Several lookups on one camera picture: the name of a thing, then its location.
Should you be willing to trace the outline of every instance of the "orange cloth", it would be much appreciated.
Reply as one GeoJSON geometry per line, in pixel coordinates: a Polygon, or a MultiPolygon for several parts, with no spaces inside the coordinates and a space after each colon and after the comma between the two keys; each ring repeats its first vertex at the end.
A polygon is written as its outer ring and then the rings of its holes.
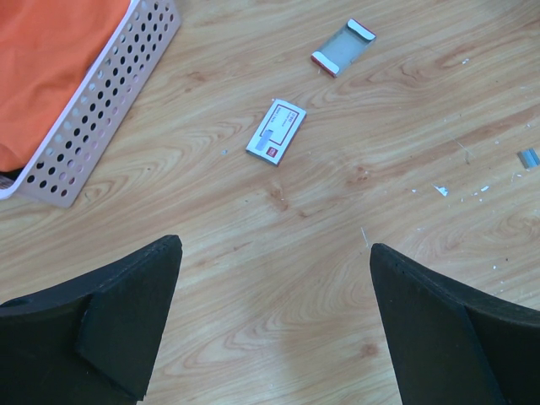
{"type": "Polygon", "coordinates": [[[0,171],[24,167],[130,0],[0,0],[0,171]]]}

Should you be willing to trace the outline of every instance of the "perforated basket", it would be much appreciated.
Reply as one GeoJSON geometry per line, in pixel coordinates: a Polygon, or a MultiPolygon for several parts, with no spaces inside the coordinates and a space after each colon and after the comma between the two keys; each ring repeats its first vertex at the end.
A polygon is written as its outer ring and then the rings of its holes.
{"type": "Polygon", "coordinates": [[[0,176],[0,199],[71,206],[180,25],[174,0],[132,0],[17,180],[0,176]]]}

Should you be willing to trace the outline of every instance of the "wooden floor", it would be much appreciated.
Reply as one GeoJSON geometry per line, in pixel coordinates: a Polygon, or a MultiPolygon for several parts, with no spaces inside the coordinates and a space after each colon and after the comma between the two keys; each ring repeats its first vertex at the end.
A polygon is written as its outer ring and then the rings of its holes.
{"type": "Polygon", "coordinates": [[[375,242],[540,310],[537,0],[177,5],[74,206],[0,202],[1,301],[178,234],[147,405],[401,403],[375,242]],[[349,18],[378,39],[334,79],[310,54],[349,18]],[[272,98],[308,113],[278,168],[245,152],[272,98]]]}

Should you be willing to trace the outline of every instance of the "small paper scrap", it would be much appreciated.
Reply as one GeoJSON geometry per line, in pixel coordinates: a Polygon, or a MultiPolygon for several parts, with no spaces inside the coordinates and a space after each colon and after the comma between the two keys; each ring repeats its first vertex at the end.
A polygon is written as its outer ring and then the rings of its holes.
{"type": "Polygon", "coordinates": [[[435,187],[435,189],[439,193],[441,193],[443,197],[446,197],[448,195],[448,189],[446,187],[439,187],[439,186],[436,186],[435,184],[433,184],[432,186],[435,187]]]}

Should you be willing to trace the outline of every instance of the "red label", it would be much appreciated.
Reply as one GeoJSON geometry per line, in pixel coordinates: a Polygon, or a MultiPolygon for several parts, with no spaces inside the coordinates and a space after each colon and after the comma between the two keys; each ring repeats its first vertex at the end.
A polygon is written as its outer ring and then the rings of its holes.
{"type": "Polygon", "coordinates": [[[272,157],[272,158],[275,158],[277,152],[278,152],[278,150],[275,149],[275,148],[268,148],[267,155],[272,157]]]}

